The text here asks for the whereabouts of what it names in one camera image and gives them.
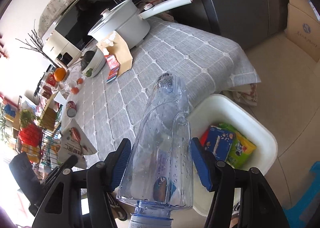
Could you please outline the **green snack bag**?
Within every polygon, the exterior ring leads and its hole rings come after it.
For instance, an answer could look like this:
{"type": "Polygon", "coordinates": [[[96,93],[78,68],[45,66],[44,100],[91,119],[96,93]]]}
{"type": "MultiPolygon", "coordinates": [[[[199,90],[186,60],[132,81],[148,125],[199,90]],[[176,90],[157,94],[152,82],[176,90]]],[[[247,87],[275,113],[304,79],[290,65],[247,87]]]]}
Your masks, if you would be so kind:
{"type": "Polygon", "coordinates": [[[228,123],[220,123],[218,124],[218,127],[234,133],[233,143],[228,153],[227,161],[234,168],[242,168],[243,164],[249,159],[257,147],[242,135],[234,126],[228,123]]]}

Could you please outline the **small white snack packet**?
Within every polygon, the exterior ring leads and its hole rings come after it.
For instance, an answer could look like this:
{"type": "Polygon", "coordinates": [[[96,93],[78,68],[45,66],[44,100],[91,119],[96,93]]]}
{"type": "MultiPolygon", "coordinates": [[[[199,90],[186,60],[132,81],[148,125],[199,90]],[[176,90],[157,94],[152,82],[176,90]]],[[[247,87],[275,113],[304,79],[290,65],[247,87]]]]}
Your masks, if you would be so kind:
{"type": "Polygon", "coordinates": [[[70,156],[77,158],[76,167],[87,168],[85,156],[97,153],[96,148],[89,141],[80,127],[68,127],[61,137],[60,149],[57,153],[59,162],[65,162],[70,156]]]}

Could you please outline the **blue milk carton box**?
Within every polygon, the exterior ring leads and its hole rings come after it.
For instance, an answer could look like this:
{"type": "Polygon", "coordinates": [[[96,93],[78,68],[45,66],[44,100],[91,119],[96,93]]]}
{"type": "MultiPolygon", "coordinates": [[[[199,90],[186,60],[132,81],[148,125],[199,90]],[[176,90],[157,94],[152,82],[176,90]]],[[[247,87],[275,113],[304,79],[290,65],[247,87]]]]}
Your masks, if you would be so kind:
{"type": "Polygon", "coordinates": [[[225,161],[233,143],[234,133],[213,125],[209,128],[207,142],[203,148],[210,151],[216,160],[225,161]]]}

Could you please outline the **clear plastic water bottle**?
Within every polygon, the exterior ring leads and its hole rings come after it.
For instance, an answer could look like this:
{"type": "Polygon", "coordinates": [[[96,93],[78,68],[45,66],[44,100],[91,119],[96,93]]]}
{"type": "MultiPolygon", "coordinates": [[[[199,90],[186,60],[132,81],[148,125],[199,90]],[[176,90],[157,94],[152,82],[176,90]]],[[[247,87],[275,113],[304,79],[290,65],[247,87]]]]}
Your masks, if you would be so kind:
{"type": "Polygon", "coordinates": [[[130,227],[171,227],[173,211],[193,207],[189,103],[172,73],[155,82],[117,198],[135,208],[130,227]]]}

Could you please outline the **red plastic wrapper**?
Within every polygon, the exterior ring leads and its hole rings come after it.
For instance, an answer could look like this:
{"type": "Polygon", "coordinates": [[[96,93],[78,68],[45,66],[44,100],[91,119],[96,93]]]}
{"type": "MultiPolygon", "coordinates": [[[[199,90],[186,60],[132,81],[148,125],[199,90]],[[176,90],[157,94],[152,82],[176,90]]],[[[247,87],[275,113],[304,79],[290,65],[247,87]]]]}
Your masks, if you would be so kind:
{"type": "Polygon", "coordinates": [[[203,134],[203,135],[201,136],[201,138],[200,138],[200,144],[201,144],[202,146],[205,146],[205,144],[206,144],[206,142],[207,142],[209,130],[210,130],[210,128],[208,127],[208,128],[206,129],[206,131],[204,132],[204,134],[203,134]]]}

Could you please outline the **red drink can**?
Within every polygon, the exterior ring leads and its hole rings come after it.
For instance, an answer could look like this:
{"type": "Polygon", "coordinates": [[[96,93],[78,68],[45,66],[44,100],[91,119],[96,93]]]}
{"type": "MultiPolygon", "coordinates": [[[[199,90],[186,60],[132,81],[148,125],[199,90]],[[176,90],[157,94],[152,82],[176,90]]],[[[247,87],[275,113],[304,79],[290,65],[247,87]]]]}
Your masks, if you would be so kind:
{"type": "Polygon", "coordinates": [[[75,117],[77,114],[76,104],[74,101],[68,101],[66,105],[66,114],[68,117],[75,117]]]}

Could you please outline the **grey checked tablecloth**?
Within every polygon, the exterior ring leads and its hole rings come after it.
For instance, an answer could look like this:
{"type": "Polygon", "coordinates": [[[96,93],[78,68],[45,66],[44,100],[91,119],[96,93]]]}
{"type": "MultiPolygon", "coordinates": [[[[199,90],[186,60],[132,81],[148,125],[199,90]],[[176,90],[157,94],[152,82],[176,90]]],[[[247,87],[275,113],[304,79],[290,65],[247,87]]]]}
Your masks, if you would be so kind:
{"type": "Polygon", "coordinates": [[[104,67],[69,96],[76,104],[76,122],[97,149],[86,157],[87,166],[104,160],[123,138],[135,139],[153,85],[163,73],[184,80],[191,108],[211,94],[260,82],[236,42],[157,17],[149,24],[143,42],[131,50],[130,70],[107,82],[104,67]]]}

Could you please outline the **white coffee machine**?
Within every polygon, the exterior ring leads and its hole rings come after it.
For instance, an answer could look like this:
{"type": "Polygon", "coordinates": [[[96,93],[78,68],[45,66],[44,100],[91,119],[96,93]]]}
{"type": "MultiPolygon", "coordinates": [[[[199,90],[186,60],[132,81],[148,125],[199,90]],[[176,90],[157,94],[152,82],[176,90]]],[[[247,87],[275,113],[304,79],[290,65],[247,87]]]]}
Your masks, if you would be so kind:
{"type": "Polygon", "coordinates": [[[48,36],[42,50],[53,62],[65,69],[82,56],[82,52],[56,30],[48,36]]]}

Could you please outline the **white ceramic casserole bowl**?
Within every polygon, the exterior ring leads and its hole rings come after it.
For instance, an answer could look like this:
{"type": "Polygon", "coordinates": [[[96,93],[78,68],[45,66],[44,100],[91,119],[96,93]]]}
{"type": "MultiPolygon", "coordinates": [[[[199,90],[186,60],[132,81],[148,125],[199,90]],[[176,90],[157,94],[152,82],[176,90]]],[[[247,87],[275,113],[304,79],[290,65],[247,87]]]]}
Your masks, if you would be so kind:
{"type": "Polygon", "coordinates": [[[101,69],[106,64],[106,59],[103,55],[103,52],[99,48],[95,48],[93,50],[89,51],[95,51],[95,55],[89,65],[85,68],[84,71],[81,71],[82,75],[84,75],[86,78],[93,78],[95,77],[101,69]]]}

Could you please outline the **dark green pumpkin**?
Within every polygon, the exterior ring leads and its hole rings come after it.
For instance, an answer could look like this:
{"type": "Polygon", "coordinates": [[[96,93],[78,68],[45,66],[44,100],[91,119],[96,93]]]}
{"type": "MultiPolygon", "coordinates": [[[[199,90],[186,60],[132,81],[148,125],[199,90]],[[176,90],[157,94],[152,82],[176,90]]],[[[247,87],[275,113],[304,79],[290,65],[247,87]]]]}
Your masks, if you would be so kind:
{"type": "Polygon", "coordinates": [[[95,55],[95,51],[87,51],[87,52],[85,52],[85,54],[83,55],[82,60],[80,62],[81,71],[85,70],[85,68],[89,65],[89,63],[93,59],[94,55],[95,55]]]}

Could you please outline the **small red milk carton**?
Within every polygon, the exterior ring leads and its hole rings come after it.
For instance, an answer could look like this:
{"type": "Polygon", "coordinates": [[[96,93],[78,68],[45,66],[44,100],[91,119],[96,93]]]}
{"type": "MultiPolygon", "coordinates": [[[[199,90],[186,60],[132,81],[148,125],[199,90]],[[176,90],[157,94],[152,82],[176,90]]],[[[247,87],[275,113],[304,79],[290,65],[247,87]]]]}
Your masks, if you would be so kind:
{"type": "Polygon", "coordinates": [[[107,62],[107,65],[109,67],[109,72],[107,76],[107,83],[115,80],[118,76],[118,71],[120,68],[120,63],[117,61],[116,57],[114,55],[105,55],[105,59],[107,62]]]}

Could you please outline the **dried twigs in vase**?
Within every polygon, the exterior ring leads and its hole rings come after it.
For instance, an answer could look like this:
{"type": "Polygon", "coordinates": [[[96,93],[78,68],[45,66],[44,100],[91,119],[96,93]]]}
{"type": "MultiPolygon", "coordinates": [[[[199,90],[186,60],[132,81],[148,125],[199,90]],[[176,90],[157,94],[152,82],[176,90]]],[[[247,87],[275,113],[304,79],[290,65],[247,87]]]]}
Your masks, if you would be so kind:
{"type": "Polygon", "coordinates": [[[23,44],[21,49],[26,49],[29,51],[39,53],[46,60],[48,60],[54,68],[59,68],[59,66],[43,51],[44,43],[43,43],[42,39],[40,38],[37,30],[35,29],[35,21],[34,21],[34,27],[31,30],[31,33],[28,33],[28,37],[29,37],[29,39],[25,39],[24,41],[22,41],[20,39],[16,39],[17,41],[19,41],[20,43],[23,44]]]}

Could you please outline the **torn brown cardboard piece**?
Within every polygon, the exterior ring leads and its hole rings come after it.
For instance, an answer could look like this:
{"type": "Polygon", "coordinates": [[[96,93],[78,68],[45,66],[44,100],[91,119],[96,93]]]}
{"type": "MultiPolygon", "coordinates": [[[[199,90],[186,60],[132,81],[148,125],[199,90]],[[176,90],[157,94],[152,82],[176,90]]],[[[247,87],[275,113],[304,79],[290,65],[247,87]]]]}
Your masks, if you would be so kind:
{"type": "Polygon", "coordinates": [[[97,43],[104,56],[113,55],[119,63],[118,76],[132,67],[133,57],[125,40],[114,30],[97,43]]]}

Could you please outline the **stacked cardboard boxes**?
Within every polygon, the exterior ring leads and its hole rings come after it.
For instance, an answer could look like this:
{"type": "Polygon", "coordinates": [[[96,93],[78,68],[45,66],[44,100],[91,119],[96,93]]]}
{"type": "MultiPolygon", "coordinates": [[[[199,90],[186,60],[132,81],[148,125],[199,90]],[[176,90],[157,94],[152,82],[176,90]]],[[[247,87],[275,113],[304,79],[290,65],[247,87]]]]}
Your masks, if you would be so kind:
{"type": "Polygon", "coordinates": [[[289,0],[286,37],[319,62],[319,12],[310,0],[289,0]]]}

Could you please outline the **white electric cooking pot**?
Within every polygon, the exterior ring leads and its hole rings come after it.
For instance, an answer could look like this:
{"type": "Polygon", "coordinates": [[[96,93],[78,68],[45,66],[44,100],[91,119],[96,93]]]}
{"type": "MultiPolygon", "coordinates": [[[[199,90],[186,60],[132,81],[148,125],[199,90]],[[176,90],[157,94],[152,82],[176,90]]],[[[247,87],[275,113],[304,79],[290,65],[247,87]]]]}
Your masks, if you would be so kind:
{"type": "Polygon", "coordinates": [[[88,35],[102,41],[112,32],[117,32],[129,49],[137,46],[150,31],[147,19],[167,10],[191,4],[193,0],[167,0],[157,5],[150,3],[140,11],[132,0],[125,0],[113,9],[101,13],[102,18],[89,30],[88,35]]]}

